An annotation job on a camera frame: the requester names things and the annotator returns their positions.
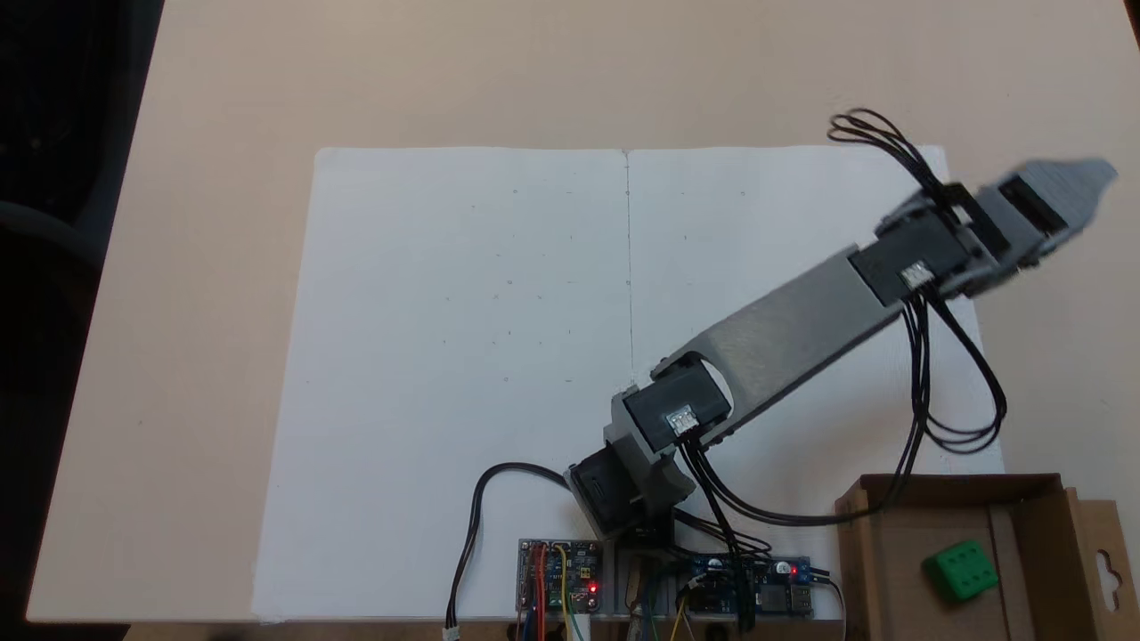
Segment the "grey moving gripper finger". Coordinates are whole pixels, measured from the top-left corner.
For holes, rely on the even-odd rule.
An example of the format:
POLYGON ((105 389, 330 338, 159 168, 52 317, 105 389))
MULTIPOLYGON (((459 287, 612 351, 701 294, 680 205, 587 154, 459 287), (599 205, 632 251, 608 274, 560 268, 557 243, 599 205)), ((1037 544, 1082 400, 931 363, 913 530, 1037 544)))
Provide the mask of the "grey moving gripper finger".
POLYGON ((1013 267, 1018 271, 1039 267, 1047 255, 1070 240, 1070 234, 1021 234, 1013 243, 1013 267))

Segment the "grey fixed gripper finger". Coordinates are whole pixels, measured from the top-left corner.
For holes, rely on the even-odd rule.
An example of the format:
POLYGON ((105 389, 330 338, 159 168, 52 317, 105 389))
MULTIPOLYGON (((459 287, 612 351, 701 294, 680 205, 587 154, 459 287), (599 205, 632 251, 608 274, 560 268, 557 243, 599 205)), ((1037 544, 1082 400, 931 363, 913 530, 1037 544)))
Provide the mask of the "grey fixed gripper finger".
POLYGON ((1094 222, 1104 194, 1117 179, 1117 170, 1107 159, 1075 159, 1067 163, 1065 171, 1062 205, 1070 234, 1078 234, 1094 222))

